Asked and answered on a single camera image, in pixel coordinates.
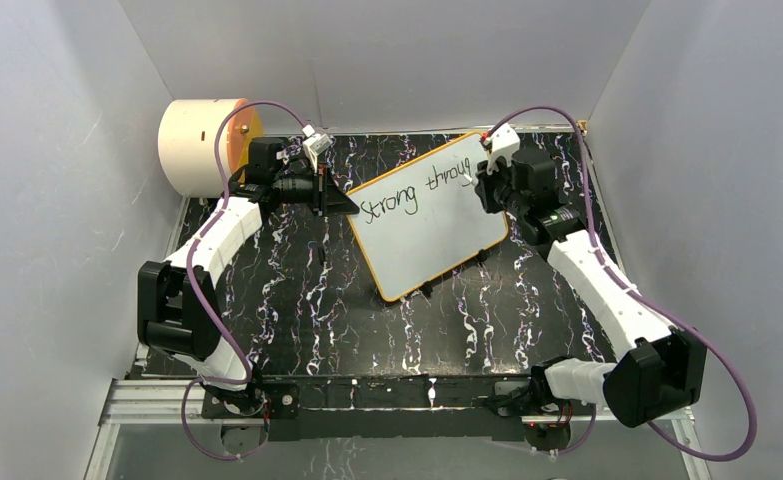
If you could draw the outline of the yellow framed whiteboard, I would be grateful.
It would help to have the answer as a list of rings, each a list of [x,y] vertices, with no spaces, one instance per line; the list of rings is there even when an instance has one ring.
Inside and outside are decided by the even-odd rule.
[[[467,133],[354,189],[348,220],[380,297],[394,302],[501,243],[504,214],[481,206],[473,181],[487,155]]]

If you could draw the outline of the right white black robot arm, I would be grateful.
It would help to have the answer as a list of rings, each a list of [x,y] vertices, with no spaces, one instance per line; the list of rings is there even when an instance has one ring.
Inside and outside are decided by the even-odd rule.
[[[582,212],[562,196],[551,156],[523,148],[511,160],[481,161],[473,183],[483,209],[511,215],[523,241],[569,283],[615,354],[609,363],[562,356],[533,366],[527,391],[538,411],[581,401],[608,407],[633,428],[699,400],[706,347],[635,299]]]

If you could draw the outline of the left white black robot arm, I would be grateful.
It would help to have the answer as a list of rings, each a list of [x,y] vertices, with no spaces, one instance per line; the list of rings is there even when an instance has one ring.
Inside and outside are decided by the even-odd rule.
[[[221,319],[216,286],[240,248],[281,205],[305,205],[316,216],[354,215],[357,205],[339,189],[325,163],[293,172],[285,141],[258,137],[248,160],[227,180],[208,220],[164,260],[147,261],[137,275],[137,336],[141,344],[190,366],[200,386],[235,415],[259,414],[270,400],[255,364],[241,353]]]

